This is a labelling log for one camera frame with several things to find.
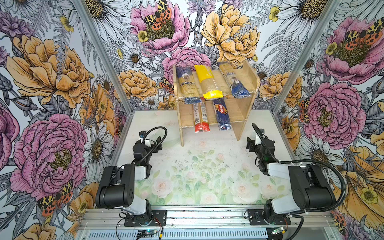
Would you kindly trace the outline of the blue Barilla spaghetti box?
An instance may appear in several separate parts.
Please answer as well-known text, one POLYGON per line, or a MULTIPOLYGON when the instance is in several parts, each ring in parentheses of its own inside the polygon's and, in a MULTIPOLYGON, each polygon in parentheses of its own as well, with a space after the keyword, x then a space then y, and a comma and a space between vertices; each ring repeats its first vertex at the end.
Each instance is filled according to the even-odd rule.
POLYGON ((229 131, 232 129, 228 109, 223 98, 213 100, 215 114, 220 131, 229 131))

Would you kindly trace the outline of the red clear spaghetti bag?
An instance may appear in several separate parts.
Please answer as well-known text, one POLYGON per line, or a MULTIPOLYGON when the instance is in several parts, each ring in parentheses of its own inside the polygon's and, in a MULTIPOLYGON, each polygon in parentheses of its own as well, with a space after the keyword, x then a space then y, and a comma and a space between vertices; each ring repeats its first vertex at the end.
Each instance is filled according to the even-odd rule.
POLYGON ((210 132, 205 101, 193 104, 195 133, 210 132))

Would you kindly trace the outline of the dark blue spaghetti bag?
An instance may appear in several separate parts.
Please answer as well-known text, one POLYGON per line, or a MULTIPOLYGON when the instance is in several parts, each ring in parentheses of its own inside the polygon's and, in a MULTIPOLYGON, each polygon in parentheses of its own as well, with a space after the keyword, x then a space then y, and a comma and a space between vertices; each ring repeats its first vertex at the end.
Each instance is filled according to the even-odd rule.
POLYGON ((190 67, 176 67, 176 74, 185 104, 200 103, 202 100, 194 80, 192 69, 190 67))

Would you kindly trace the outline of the yellow spaghetti bag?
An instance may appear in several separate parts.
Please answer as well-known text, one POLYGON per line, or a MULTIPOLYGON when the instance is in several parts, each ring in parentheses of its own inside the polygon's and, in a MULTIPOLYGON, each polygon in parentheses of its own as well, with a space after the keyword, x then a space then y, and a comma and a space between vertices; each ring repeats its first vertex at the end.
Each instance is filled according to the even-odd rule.
POLYGON ((205 100, 223 98, 223 92, 219 89, 211 67, 205 65, 195 65, 195 70, 202 88, 205 100))

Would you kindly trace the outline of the blue gold spaghetti bag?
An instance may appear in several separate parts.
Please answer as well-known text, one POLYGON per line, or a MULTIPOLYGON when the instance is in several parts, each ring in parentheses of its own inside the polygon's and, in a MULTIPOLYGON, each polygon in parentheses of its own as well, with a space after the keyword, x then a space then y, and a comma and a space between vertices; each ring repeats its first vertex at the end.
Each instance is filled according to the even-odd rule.
POLYGON ((228 62, 218 62, 219 70, 231 89, 231 93, 236 99, 248 98, 251 96, 245 86, 239 81, 235 69, 228 62))

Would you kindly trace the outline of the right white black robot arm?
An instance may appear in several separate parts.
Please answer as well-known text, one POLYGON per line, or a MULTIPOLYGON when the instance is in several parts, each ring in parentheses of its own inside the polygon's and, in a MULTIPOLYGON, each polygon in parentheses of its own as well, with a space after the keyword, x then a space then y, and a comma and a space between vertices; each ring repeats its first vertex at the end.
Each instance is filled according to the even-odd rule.
POLYGON ((256 166, 264 175, 288 180, 291 186, 290 195, 266 201, 262 211, 266 223, 284 223, 290 214, 328 212, 336 208, 336 197, 319 166, 278 160, 274 155, 275 141, 265 135, 264 129, 252 126, 257 137, 247 138, 247 149, 256 153, 256 166))

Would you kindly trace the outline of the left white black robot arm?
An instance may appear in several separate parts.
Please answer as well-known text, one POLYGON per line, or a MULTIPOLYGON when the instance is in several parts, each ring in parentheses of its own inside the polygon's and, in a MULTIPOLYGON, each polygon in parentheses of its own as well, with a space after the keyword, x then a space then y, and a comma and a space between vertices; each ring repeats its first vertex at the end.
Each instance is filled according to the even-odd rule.
POLYGON ((152 154, 163 149, 167 134, 165 127, 140 132, 140 139, 133 146, 132 162, 104 169, 95 198, 97 208, 121 210, 126 214, 126 227, 146 227, 154 223, 150 201, 135 195, 135 183, 149 178, 152 154))

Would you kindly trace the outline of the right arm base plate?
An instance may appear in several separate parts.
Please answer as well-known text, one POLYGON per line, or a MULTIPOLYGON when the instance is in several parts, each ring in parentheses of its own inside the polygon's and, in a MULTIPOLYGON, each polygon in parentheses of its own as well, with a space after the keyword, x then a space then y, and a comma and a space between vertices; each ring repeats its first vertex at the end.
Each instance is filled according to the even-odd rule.
POLYGON ((289 215, 267 215, 264 210, 261 209, 248 209, 246 210, 244 217, 249 220, 251 226, 291 225, 289 215))

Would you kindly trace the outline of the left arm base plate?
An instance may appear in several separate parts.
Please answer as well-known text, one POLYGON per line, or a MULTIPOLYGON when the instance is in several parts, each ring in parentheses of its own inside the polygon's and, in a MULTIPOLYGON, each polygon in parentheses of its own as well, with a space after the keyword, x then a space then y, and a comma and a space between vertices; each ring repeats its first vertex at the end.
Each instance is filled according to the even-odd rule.
POLYGON ((167 222, 168 211, 152 210, 142 215, 128 217, 125 219, 125 227, 165 227, 167 222))

